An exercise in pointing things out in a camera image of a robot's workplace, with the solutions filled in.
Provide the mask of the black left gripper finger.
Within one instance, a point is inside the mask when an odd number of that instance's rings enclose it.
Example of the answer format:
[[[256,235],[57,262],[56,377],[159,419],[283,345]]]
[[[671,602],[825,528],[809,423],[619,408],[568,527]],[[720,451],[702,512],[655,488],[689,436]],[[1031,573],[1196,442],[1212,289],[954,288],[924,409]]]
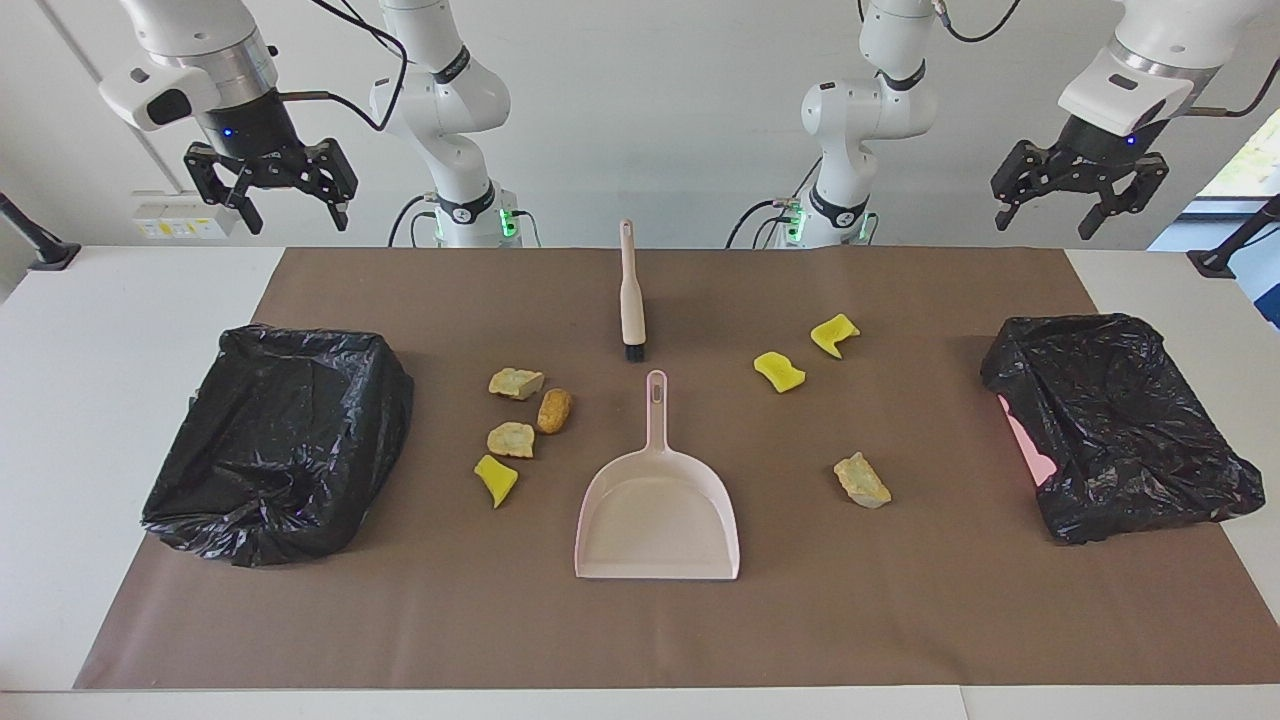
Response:
[[[1100,197],[1078,225],[1080,240],[1092,240],[1111,217],[1143,211],[1167,174],[1169,165],[1162,155],[1143,155],[1121,167],[1087,167],[1080,170],[1083,192]]]
[[[1014,143],[992,176],[992,195],[1002,206],[995,215],[997,231],[1007,229],[1023,204],[1059,190],[1060,178],[1053,173],[1059,150],[1057,145],[1041,147],[1029,140]]]

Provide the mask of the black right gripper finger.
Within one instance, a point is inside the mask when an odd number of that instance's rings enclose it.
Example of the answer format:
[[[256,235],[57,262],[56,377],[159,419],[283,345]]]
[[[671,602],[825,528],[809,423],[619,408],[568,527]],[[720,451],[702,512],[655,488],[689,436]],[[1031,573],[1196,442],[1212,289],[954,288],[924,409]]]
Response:
[[[305,192],[326,205],[339,232],[349,224],[348,205],[358,188],[358,178],[335,138],[324,138],[305,147]]]
[[[262,232],[262,218],[250,197],[255,182],[251,161],[223,156],[207,143],[191,143],[186,151],[186,167],[206,204],[237,211],[251,234]],[[236,176],[234,184],[224,183],[218,174],[219,168]]]

